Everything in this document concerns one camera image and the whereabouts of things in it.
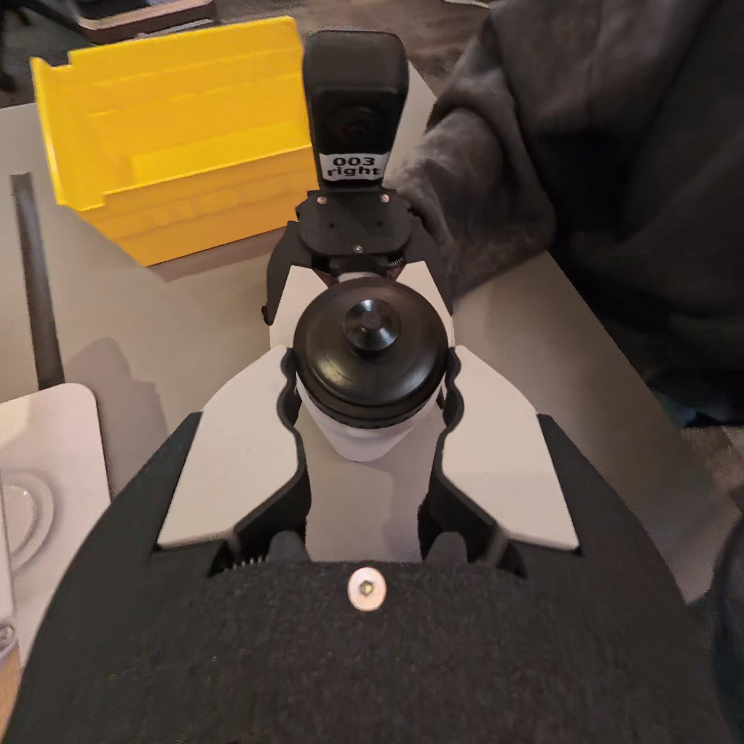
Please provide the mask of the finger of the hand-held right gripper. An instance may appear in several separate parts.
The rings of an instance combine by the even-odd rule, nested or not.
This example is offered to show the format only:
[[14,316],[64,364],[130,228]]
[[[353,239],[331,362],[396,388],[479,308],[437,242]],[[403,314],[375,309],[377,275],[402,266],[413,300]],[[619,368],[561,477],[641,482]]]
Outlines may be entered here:
[[437,312],[446,331],[448,345],[455,346],[454,328],[451,311],[438,289],[434,278],[425,263],[408,263],[405,265],[405,285],[423,296],[423,298]]
[[293,265],[282,289],[274,321],[269,328],[269,347],[293,347],[294,332],[305,309],[327,290],[325,281],[312,269]]

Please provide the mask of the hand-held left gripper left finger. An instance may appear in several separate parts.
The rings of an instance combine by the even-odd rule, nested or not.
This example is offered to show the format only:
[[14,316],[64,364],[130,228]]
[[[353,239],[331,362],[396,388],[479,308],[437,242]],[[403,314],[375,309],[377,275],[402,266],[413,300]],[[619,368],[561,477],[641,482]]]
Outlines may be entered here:
[[267,556],[277,534],[304,542],[312,503],[293,351],[279,345],[202,409],[158,546],[224,541],[242,561]]

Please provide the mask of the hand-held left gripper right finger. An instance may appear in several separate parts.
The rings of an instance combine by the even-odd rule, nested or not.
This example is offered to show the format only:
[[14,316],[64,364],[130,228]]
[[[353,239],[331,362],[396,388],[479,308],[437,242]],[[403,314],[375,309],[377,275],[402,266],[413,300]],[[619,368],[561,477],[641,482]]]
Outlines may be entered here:
[[428,557],[457,534],[468,563],[497,564],[514,543],[574,553],[580,541],[539,415],[463,345],[449,352],[443,421],[418,535]]

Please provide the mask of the black bottle lid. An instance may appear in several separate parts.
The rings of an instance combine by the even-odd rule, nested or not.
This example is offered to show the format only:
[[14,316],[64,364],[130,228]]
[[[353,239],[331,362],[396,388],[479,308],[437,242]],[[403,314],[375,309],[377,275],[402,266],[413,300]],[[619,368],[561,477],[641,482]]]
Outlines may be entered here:
[[436,397],[451,346],[421,293],[372,277],[321,293],[294,332],[301,391],[322,414],[355,429],[383,429],[417,414]]

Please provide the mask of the white plastic bottle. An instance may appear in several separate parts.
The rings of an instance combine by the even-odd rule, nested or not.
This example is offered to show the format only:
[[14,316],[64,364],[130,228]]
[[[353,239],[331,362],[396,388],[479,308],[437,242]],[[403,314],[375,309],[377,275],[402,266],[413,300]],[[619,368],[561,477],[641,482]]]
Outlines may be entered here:
[[367,463],[380,459],[407,437],[432,412],[442,387],[415,414],[401,423],[381,429],[360,429],[340,423],[320,410],[300,379],[296,380],[297,392],[306,408],[331,447],[344,459]]

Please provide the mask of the yellow plastic bin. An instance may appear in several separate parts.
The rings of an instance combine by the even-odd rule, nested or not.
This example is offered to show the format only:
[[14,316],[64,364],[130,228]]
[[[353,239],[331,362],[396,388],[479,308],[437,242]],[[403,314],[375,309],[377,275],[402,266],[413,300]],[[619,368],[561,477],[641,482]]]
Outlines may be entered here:
[[293,18],[31,59],[58,205],[140,265],[284,228],[318,187]]

